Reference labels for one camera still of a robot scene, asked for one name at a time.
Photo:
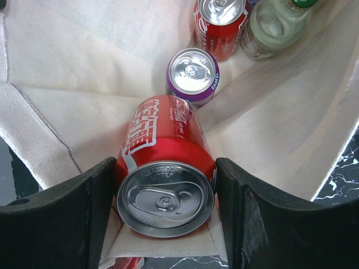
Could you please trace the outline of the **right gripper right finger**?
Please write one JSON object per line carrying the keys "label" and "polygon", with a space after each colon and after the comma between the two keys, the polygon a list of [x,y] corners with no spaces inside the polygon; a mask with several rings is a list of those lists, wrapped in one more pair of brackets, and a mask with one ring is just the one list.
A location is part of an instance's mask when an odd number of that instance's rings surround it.
{"label": "right gripper right finger", "polygon": [[357,268],[358,200],[323,206],[220,157],[217,194],[230,268]]}

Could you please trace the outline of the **purple Fanta can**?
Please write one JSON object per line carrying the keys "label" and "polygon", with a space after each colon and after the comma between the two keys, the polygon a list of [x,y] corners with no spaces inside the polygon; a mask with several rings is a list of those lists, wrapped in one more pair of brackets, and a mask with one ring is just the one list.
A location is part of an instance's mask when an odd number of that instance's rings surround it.
{"label": "purple Fanta can", "polygon": [[195,109],[208,103],[220,80],[215,58],[200,48],[186,48],[175,54],[166,70],[168,91]]}

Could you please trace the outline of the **clear glass bottle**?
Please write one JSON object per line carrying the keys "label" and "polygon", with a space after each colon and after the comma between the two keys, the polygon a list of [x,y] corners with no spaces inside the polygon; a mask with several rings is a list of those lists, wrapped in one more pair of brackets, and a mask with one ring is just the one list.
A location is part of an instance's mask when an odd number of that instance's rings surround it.
{"label": "clear glass bottle", "polygon": [[305,32],[313,1],[260,1],[240,35],[240,46],[251,59],[270,58],[295,43]]}

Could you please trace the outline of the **red cola can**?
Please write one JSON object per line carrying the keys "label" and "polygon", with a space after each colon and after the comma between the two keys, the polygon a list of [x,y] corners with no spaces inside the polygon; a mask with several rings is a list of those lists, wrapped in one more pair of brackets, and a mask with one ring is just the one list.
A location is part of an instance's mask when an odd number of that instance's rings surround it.
{"label": "red cola can", "polygon": [[137,107],[114,167],[117,209],[131,229],[156,238],[196,230],[213,210],[216,177],[189,103],[157,95]]}
{"label": "red cola can", "polygon": [[243,0],[201,0],[194,5],[197,46],[218,62],[228,60],[237,49],[242,28],[249,17]]}

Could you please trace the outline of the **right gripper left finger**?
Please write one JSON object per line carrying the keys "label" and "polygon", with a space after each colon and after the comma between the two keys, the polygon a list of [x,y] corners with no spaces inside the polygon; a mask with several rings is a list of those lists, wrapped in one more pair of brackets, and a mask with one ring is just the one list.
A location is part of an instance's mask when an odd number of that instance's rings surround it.
{"label": "right gripper left finger", "polygon": [[114,157],[1,207],[1,268],[98,268]]}

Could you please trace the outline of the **cream canvas tote bag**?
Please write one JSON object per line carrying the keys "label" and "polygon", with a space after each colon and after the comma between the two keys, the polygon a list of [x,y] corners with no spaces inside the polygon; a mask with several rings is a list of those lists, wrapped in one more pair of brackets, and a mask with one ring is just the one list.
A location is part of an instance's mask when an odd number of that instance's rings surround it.
{"label": "cream canvas tote bag", "polygon": [[[194,43],[193,1],[8,1],[1,12],[1,137],[42,188],[118,154],[122,129],[164,94]],[[313,199],[358,127],[358,2],[319,1],[292,47],[220,65],[196,115],[215,157]]]}

